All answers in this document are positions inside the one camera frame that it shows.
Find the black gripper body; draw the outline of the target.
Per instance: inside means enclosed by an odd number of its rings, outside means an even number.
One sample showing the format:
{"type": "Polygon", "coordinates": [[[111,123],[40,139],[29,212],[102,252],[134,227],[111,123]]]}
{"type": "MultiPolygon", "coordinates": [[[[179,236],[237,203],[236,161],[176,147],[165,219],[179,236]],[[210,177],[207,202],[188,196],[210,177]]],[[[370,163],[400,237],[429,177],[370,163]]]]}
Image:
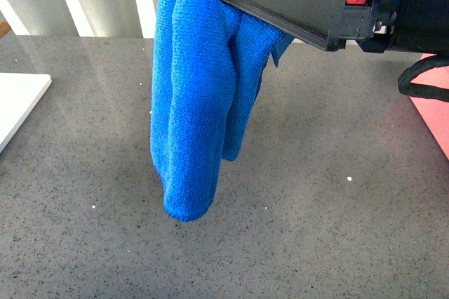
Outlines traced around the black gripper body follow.
{"type": "Polygon", "coordinates": [[[367,1],[379,7],[374,37],[357,42],[362,51],[448,54],[448,0],[367,1]]]}

